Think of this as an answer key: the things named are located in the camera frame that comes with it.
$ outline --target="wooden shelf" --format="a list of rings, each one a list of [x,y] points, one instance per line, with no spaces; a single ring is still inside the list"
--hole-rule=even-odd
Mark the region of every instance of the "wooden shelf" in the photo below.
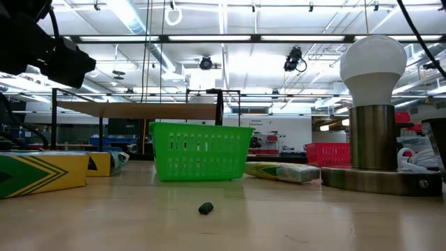
[[[145,104],[135,102],[64,102],[57,106],[111,119],[215,119],[215,104]]]

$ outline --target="red container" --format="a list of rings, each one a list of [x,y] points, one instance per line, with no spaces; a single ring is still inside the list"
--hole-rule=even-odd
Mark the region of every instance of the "red container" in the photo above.
[[[410,123],[410,115],[408,112],[395,112],[395,121],[397,123]]]
[[[305,145],[305,150],[310,165],[351,168],[349,143],[311,143]]]
[[[275,142],[277,141],[277,136],[268,136],[266,137],[266,140]]]
[[[270,150],[268,149],[260,149],[259,154],[270,154]]]

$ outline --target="green and yellow box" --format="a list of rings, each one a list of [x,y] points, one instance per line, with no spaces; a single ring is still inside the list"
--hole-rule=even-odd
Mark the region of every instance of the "green and yellow box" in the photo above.
[[[89,170],[86,175],[88,177],[113,176],[121,172],[122,168],[128,160],[128,155],[119,152],[86,152],[89,158]]]
[[[85,186],[88,166],[85,153],[2,153],[0,198]]]

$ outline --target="table surface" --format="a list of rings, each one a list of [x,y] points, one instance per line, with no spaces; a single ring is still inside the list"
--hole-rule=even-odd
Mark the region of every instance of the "table surface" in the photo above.
[[[444,250],[443,197],[374,195],[246,176],[160,183],[153,163],[0,201],[0,250]],[[210,201],[215,210],[199,215]]]

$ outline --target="light bulb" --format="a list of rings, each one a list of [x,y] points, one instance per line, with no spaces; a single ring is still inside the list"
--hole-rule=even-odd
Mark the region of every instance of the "light bulb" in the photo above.
[[[404,47],[387,36],[353,43],[341,58],[341,78],[355,107],[391,105],[392,90],[406,69]]]

